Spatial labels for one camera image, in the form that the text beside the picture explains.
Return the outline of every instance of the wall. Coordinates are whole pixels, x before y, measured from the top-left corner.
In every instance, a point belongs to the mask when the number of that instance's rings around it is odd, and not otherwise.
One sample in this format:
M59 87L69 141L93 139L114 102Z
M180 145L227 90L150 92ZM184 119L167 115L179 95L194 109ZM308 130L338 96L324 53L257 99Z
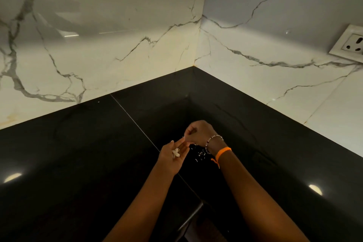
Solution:
M195 65L363 156L362 66L327 54L362 15L359 0L205 0Z
M193 65L203 0L0 0L0 128Z

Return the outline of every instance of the white power socket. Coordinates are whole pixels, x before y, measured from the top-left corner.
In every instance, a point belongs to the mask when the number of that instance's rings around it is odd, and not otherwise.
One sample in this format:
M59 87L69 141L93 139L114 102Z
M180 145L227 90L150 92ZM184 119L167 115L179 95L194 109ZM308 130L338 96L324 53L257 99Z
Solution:
M363 27L349 25L329 53L363 62Z

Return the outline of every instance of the orange string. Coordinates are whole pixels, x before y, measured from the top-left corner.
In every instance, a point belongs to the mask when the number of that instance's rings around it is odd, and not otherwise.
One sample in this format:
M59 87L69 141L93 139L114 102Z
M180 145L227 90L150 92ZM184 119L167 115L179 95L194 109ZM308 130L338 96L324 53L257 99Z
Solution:
M211 158L211 160L213 161L213 162L215 162L217 165L218 165L218 168L221 168L220 166L219 166L219 163L218 163L218 160L219 160L219 157L223 154L223 153L225 153L226 151L232 151L232 149L230 148L230 147L225 147L225 148L222 148L221 150L219 150L218 151L218 153L217 153L217 155L216 155L216 159L213 159L213 158Z

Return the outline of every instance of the white food piece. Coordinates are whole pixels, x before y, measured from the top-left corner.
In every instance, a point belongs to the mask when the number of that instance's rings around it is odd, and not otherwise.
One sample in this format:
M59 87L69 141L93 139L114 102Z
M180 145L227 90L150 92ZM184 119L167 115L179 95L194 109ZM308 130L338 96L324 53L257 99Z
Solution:
M171 151L173 153L173 159L175 157L180 157L179 151L180 151L179 148L176 148L176 149Z

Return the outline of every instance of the black countertop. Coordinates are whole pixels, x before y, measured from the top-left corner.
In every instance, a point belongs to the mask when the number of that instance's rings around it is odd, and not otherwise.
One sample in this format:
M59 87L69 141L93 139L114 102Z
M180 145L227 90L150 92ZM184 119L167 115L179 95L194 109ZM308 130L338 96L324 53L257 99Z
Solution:
M102 240L146 180L157 159L153 144L179 139L200 119L311 241L361 241L363 158L195 67L0 130L0 178L22 173L0 186L0 238ZM173 181L153 238L167 240L200 199L228 240L247 238L218 167L196 149Z

